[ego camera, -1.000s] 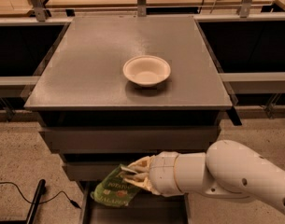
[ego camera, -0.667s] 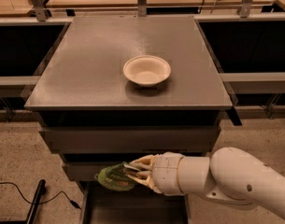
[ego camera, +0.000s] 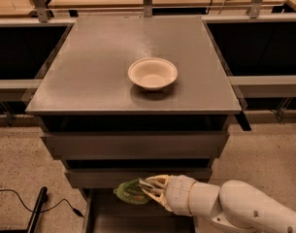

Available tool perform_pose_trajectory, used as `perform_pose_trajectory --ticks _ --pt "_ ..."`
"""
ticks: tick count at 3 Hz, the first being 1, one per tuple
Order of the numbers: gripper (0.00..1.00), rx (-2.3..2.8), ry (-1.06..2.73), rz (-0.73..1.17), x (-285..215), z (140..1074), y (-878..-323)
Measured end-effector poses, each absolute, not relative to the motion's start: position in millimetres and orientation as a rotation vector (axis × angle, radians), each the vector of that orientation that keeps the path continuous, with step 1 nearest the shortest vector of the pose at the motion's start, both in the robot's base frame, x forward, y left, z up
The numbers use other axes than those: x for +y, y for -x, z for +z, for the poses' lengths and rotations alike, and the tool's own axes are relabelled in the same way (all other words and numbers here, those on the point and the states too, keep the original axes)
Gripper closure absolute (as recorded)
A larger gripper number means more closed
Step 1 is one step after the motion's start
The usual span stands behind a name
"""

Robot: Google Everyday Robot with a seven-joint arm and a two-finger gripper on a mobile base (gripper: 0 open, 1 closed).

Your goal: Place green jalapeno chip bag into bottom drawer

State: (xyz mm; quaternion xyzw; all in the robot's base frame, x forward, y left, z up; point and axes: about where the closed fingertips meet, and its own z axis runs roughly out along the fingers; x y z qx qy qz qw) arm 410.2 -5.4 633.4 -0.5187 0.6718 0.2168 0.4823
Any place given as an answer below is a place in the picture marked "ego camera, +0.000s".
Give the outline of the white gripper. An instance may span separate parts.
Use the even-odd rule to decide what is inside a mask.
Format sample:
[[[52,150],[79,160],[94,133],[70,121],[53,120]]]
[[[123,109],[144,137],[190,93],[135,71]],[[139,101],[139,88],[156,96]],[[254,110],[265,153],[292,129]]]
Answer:
[[[195,183],[194,179],[184,175],[157,175],[139,179],[139,187],[144,194],[178,216],[191,216],[188,200]]]

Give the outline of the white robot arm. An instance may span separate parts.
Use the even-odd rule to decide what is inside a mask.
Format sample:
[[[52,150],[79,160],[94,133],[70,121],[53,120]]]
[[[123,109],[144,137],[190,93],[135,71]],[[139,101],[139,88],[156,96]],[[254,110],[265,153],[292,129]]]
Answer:
[[[296,233],[296,212],[242,181],[223,185],[159,175],[139,180],[141,190],[178,216],[204,218],[228,233]]]

